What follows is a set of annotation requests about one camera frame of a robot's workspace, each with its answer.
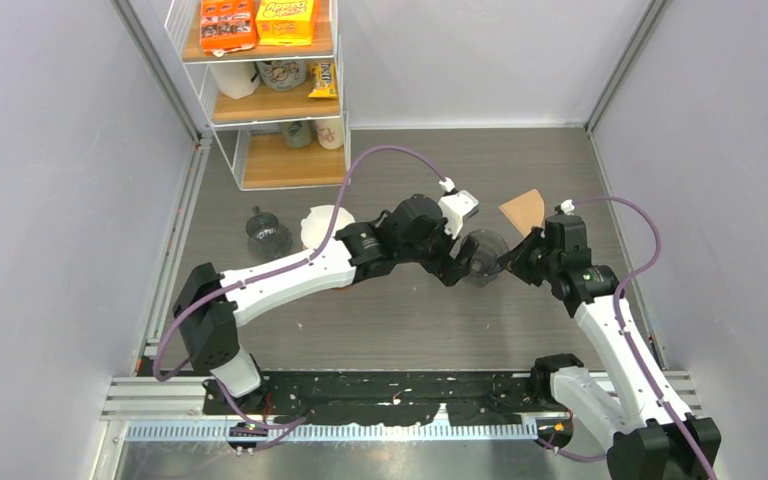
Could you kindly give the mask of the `white paper coffee filter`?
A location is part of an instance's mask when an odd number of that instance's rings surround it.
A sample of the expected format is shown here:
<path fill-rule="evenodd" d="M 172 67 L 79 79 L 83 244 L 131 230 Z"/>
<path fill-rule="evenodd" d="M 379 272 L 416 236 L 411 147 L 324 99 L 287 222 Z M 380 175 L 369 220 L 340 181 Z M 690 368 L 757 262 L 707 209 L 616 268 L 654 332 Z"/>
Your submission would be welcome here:
<path fill-rule="evenodd" d="M 300 221 L 300 239 L 305 249 L 315 249 L 324 239 L 334 213 L 334 205 L 311 207 L 309 213 Z M 332 234 L 355 222 L 354 216 L 345 208 L 337 210 L 337 217 Z"/>

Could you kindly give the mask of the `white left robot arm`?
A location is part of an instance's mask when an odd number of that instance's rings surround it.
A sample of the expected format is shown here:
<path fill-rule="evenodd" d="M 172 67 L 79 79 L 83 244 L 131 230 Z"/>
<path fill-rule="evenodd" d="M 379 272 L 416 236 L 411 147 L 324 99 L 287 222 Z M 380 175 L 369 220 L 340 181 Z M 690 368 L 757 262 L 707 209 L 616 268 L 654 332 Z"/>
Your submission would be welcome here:
<path fill-rule="evenodd" d="M 478 243 L 459 235 L 479 202 L 465 190 L 439 200 L 416 194 L 371 222 L 351 223 L 315 249 L 256 267 L 219 272 L 194 268 L 172 313 L 193 370 L 211 375 L 240 412 L 258 412 L 267 389 L 238 330 L 294 300 L 384 277 L 415 263 L 443 285 L 468 276 Z"/>

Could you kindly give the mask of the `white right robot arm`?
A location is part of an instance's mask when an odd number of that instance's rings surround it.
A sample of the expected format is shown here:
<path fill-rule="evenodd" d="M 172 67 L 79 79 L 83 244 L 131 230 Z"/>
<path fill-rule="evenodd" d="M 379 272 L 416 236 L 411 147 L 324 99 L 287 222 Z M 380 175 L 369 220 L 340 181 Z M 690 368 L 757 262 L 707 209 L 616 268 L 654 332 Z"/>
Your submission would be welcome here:
<path fill-rule="evenodd" d="M 530 385 L 537 406 L 570 410 L 600 443 L 613 479 L 715 478 L 718 427 L 694 414 L 659 368 L 618 277 L 593 263 L 581 217 L 547 217 L 499 264 L 529 285 L 550 285 L 614 388 L 608 393 L 577 360 L 555 355 L 534 365 L 542 375 Z"/>

